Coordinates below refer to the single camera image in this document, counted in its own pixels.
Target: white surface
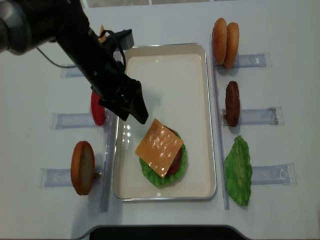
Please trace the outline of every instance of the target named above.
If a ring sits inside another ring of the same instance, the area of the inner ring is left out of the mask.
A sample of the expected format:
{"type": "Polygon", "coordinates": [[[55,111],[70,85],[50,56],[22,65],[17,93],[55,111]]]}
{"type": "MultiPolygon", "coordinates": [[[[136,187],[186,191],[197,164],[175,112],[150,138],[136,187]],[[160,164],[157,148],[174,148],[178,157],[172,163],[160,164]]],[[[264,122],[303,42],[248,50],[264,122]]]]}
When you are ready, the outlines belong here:
{"type": "MultiPolygon", "coordinates": [[[[98,128],[49,129],[52,112],[89,111],[90,85],[84,78],[60,79],[60,70],[37,51],[21,57],[1,54],[0,238],[80,238],[96,226],[156,224],[229,225],[253,239],[320,238],[319,9],[317,0],[86,9],[96,32],[101,24],[114,31],[132,28],[138,46],[196,42],[208,53],[212,27],[224,17],[239,24],[240,54],[271,52],[272,68],[239,70],[233,79],[262,81],[263,91],[241,95],[248,108],[282,106],[285,125],[268,141],[260,136],[260,145],[250,140],[250,153],[257,165],[294,163],[297,184],[253,186],[247,209],[230,201],[230,210],[224,210],[219,161],[216,195],[208,201],[122,203],[111,196],[109,212],[100,213],[98,192],[80,197],[70,188],[38,188],[40,168],[69,167],[77,141],[85,139],[103,154],[98,128]],[[268,159],[257,152],[262,148],[268,159]]],[[[56,44],[42,49],[53,60],[70,63],[56,44]]],[[[257,133],[269,134],[264,128],[257,133]]]]}
{"type": "Polygon", "coordinates": [[[141,82],[149,117],[144,125],[133,116],[125,123],[120,121],[113,176],[115,195],[121,199],[208,198],[214,193],[216,176],[205,50],[198,44],[182,44],[137,47],[125,55],[126,73],[141,82]],[[181,179],[161,188],[142,174],[136,155],[155,118],[180,134],[187,151],[181,179]]]}

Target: sesame-free bun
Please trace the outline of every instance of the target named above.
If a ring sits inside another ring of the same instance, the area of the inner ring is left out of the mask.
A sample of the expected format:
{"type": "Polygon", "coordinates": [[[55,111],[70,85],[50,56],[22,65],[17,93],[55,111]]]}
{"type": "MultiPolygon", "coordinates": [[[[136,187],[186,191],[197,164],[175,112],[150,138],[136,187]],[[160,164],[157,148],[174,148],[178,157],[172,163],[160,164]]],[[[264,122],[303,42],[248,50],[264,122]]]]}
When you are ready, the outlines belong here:
{"type": "Polygon", "coordinates": [[[226,69],[232,68],[236,61],[238,47],[239,47],[239,26],[235,22],[228,24],[226,41],[226,55],[224,59],[224,67],[226,69]]]}
{"type": "Polygon", "coordinates": [[[75,145],[71,161],[71,182],[79,195],[88,195],[94,183],[95,155],[87,141],[75,145]]]}
{"type": "Polygon", "coordinates": [[[227,52],[227,23],[223,18],[219,18],[212,31],[213,56],[217,64],[223,64],[227,52]]]}

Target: green lettuce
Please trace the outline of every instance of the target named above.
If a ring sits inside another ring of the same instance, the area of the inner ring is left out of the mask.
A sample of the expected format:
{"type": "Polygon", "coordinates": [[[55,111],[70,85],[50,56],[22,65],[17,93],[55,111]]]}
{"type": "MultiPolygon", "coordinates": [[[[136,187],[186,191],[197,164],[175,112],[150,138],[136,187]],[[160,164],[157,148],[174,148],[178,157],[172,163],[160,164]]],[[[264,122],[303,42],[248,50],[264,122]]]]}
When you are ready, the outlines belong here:
{"type": "Polygon", "coordinates": [[[165,176],[164,178],[160,177],[149,165],[144,162],[141,158],[139,159],[141,164],[141,169],[143,175],[156,187],[161,187],[163,185],[172,184],[174,181],[181,178],[181,176],[185,172],[186,164],[187,164],[187,151],[186,146],[182,145],[182,158],[181,158],[181,164],[178,169],[178,171],[175,174],[172,174],[170,176],[165,176]]]}
{"type": "Polygon", "coordinates": [[[239,205],[248,206],[251,195],[252,166],[247,142],[237,136],[224,161],[226,189],[239,205]]]}

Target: white table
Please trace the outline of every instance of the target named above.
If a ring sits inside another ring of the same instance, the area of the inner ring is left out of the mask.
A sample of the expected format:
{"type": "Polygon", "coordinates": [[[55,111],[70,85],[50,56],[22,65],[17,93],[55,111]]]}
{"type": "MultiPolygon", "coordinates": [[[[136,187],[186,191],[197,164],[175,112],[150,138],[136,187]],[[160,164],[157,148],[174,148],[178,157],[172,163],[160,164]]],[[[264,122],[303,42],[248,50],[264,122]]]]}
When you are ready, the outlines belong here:
{"type": "MultiPolygon", "coordinates": [[[[269,0],[85,10],[96,32],[101,24],[132,29],[137,46],[199,43],[208,56],[213,25],[224,17],[239,24],[240,54],[271,52],[268,78],[279,82],[274,101],[283,107],[285,125],[279,131],[286,147],[270,165],[294,163],[297,184],[253,186],[246,210],[232,200],[230,210],[224,209],[216,134],[217,191],[207,201],[122,203],[111,195],[109,212],[100,213],[95,189],[80,197],[69,187],[39,188],[40,168],[69,168],[80,140],[91,143],[99,161],[104,158],[99,128],[49,129],[51,113],[89,112],[90,84],[84,78],[60,79],[60,69],[37,51],[1,54],[0,238],[74,239],[96,226],[162,224],[226,225],[252,239],[319,238],[319,9],[316,0],[269,0]]],[[[41,48],[54,61],[70,63],[57,44],[41,48]]],[[[212,89],[210,67],[208,73],[212,89]]],[[[246,96],[241,100],[250,102],[246,96]]]]}

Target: metal tray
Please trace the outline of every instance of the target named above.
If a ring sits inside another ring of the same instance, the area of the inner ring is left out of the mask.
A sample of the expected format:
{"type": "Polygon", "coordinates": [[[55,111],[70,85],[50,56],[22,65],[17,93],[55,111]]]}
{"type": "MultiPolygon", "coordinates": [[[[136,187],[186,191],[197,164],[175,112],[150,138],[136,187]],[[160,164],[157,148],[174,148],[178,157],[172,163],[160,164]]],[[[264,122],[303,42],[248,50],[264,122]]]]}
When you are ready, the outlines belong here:
{"type": "Polygon", "coordinates": [[[141,46],[125,53],[126,74],[141,81],[149,113],[142,125],[118,119],[112,189],[123,201],[208,199],[216,191],[216,168],[206,52],[196,43],[141,46]],[[142,174],[136,148],[154,118],[176,130],[187,149],[178,182],[157,188],[142,174]]]}

